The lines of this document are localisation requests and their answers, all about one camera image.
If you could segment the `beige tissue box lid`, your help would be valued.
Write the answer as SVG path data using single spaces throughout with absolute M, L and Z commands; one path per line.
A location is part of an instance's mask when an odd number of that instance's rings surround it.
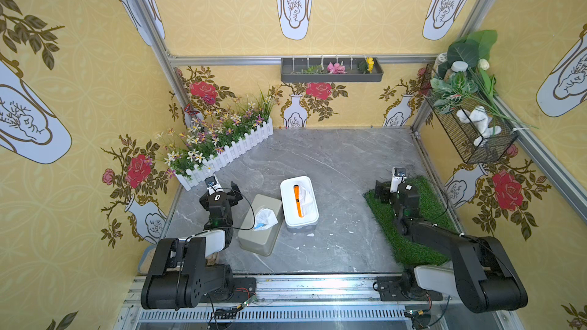
M 243 230 L 238 231 L 240 248 L 257 255 L 269 256 L 275 247 L 284 212 L 281 200 L 258 194 L 252 203 L 253 212 L 248 212 Z

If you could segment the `white tissue box lid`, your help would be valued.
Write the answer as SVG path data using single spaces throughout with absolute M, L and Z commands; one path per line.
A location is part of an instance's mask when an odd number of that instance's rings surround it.
M 311 179 L 302 176 L 284 180 L 280 190 L 287 229 L 292 232 L 313 231 L 319 212 Z

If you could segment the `orange tissue box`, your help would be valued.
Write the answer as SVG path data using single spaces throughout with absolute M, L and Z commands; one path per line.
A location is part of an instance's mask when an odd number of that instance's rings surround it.
M 297 213 L 300 218 L 304 218 L 313 208 L 314 198 L 307 189 L 300 185 L 293 188 L 294 198 L 297 205 Z

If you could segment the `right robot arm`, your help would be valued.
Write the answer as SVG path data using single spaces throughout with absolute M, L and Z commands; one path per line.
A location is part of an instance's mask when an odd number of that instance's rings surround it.
M 515 311 L 527 306 L 527 290 L 498 239 L 457 234 L 427 221 L 420 214 L 417 187 L 407 182 L 376 181 L 374 198 L 388 204 L 402 238 L 452 261 L 448 279 L 430 278 L 430 290 L 459 298 L 473 313 Z

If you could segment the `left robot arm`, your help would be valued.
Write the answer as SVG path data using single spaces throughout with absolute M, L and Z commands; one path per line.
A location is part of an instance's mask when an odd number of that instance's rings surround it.
M 141 292 L 145 310 L 196 307 L 204 296 L 229 299 L 235 290 L 228 264 L 209 265 L 207 258 L 227 249 L 234 234 L 232 207 L 243 199 L 235 183 L 200 198 L 209 221 L 199 234 L 163 238 L 157 243 Z

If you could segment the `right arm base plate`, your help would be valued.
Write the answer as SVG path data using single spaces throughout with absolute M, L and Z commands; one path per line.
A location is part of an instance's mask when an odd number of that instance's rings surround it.
M 442 293 L 425 290 L 415 280 L 402 276 L 377 277 L 372 285 L 383 302 L 423 301 L 435 302 L 444 299 Z

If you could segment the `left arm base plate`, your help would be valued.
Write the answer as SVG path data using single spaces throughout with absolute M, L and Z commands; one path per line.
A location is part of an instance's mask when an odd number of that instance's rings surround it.
M 253 277 L 229 278 L 208 293 L 214 303 L 243 303 L 256 292 L 257 280 Z

